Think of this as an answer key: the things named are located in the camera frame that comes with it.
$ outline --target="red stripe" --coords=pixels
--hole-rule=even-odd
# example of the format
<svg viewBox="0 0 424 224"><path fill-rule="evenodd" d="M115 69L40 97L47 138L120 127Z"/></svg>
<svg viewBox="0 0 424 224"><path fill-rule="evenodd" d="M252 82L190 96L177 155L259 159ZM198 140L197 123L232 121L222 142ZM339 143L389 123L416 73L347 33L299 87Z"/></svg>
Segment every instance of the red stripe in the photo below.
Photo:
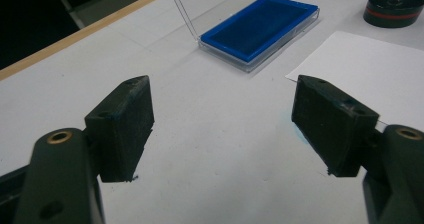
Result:
<svg viewBox="0 0 424 224"><path fill-rule="evenodd" d="M410 19L410 18L413 18L413 17L417 17L418 15L420 15L419 12L408 14L408 15L399 15L399 16L387 15L387 14L381 14L381 13L372 11L369 8L367 8L367 12L369 14L375 16L375 17L379 17L379 18L383 18L383 19L390 19L390 20L404 20L404 19Z"/></svg>

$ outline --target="white table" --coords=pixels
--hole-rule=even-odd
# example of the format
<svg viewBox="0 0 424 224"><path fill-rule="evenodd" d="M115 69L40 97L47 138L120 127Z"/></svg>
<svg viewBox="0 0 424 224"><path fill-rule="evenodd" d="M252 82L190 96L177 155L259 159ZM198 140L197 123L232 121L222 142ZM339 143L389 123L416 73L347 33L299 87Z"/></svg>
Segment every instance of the white table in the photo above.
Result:
<svg viewBox="0 0 424 224"><path fill-rule="evenodd" d="M173 0L156 0L0 82L0 175L122 81L149 75L156 122L132 183L101 184L107 223L367 223L362 177L327 176L291 122L284 76L334 31L424 50L424 17L370 26L367 0L298 0L316 26L251 74L200 51Z"/></svg>

